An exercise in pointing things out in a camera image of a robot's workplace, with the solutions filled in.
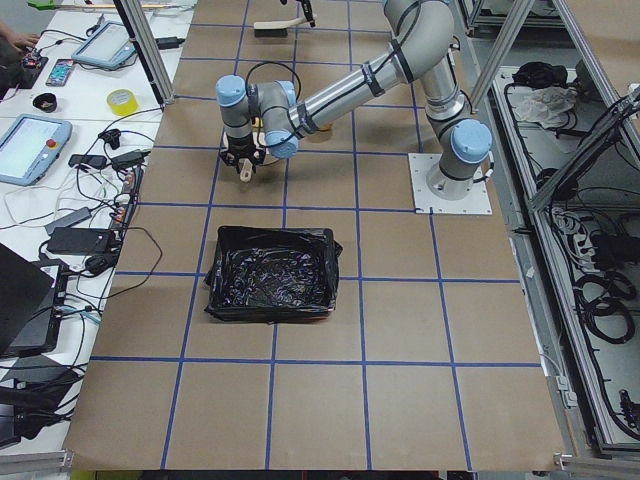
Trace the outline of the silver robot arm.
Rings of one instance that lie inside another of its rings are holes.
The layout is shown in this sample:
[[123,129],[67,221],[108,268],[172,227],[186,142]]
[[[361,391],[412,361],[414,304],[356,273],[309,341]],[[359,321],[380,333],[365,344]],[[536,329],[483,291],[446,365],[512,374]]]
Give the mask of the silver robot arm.
[[471,116],[471,103],[456,80],[448,57],[454,18],[445,1],[387,1],[384,15],[392,38],[386,50],[304,100],[290,81],[253,84],[226,75],[216,83],[226,148],[219,158],[241,170],[265,156],[293,157],[299,142],[322,126],[383,96],[399,84],[419,82],[426,115],[442,148],[427,186],[445,200],[470,193],[474,176],[488,158],[489,128]]

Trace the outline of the person hand at desk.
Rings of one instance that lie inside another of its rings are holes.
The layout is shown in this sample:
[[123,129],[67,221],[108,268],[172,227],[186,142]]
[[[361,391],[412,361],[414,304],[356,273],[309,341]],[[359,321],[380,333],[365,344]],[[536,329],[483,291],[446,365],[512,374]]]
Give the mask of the person hand at desk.
[[35,33],[23,33],[10,30],[5,33],[5,38],[15,49],[26,50],[34,48],[40,36]]

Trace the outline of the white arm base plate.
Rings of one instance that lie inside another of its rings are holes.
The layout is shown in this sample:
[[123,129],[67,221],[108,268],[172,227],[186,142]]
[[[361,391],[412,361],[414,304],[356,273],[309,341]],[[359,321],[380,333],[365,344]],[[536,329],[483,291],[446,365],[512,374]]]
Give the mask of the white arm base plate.
[[492,208],[480,168],[474,177],[453,180],[440,170],[441,154],[409,153],[414,211],[436,215],[491,215]]

